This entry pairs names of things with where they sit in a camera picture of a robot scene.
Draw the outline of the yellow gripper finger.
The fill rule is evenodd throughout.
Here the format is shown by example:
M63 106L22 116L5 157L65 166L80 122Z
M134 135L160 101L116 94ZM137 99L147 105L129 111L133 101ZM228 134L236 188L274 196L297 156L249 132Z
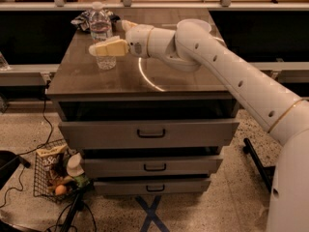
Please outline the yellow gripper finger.
M89 53L93 56L125 56L129 51L126 40L119 36L111 37L103 42L94 43L89 47Z
M122 21L122 28L124 29L125 32L127 32L128 30L130 30L131 28L137 26L137 23L132 22L132 21L128 21L128 20L123 20Z

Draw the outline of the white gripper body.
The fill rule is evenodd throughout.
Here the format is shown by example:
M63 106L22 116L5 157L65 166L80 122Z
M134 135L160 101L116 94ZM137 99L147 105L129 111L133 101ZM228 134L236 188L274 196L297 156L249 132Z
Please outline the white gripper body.
M126 41L129 46L129 53L136 57L149 58L148 41L152 25L138 24L126 31Z

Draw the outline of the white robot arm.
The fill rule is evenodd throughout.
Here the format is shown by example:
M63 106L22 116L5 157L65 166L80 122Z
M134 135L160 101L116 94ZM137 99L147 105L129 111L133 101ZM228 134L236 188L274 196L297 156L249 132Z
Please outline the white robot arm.
M208 23L185 19L175 30L124 20L126 37L89 47L94 56L156 58L170 67L208 68L282 145L273 176L267 232L309 232L309 101L242 60L211 35Z

